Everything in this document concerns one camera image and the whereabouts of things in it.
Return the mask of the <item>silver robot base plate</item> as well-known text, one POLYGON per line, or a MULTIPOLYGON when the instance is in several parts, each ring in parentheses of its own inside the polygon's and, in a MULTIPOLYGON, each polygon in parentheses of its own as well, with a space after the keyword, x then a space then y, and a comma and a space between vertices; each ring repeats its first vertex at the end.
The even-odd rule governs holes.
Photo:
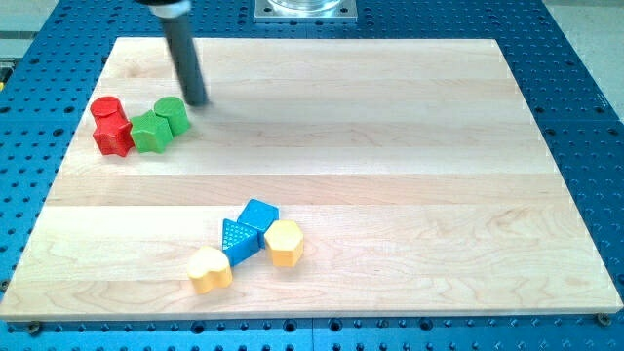
POLYGON ((356 0, 255 0, 255 22, 356 22, 356 0))

